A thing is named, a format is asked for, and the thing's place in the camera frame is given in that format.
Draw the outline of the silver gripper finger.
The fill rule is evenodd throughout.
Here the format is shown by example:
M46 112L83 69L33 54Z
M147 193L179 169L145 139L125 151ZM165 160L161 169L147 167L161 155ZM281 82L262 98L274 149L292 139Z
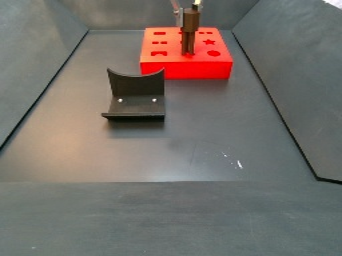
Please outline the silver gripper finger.
M182 6L181 6L181 3L179 3L179 1L178 0L170 0L170 2L171 2L171 5L173 5L173 9L174 9L174 16L175 16L175 20L177 20L177 26L178 27L183 27L183 20L185 20L185 18L183 18L183 8L182 8Z
M204 7L202 0L194 0L193 9L197 10L197 11L201 11L202 7Z

